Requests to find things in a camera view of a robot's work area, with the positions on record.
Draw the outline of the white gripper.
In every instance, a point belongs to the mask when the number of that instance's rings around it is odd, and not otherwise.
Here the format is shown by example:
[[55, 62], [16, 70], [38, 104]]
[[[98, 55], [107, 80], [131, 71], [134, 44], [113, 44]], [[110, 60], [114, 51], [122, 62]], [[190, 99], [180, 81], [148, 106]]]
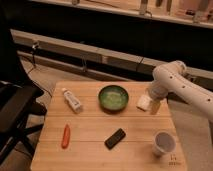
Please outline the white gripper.
[[151, 103], [150, 114], [156, 115], [161, 106], [160, 101], [167, 97], [168, 90], [158, 82], [152, 82], [148, 87], [148, 94], [151, 99], [155, 100]]

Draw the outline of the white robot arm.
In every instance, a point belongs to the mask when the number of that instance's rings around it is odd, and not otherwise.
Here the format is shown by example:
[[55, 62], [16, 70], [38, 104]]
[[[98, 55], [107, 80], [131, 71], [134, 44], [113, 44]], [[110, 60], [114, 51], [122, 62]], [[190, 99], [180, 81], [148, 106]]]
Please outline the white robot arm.
[[213, 92], [188, 81], [184, 77], [186, 69], [182, 61], [157, 66], [153, 70], [154, 80], [148, 87], [149, 96], [153, 100], [162, 100], [172, 92], [213, 122]]

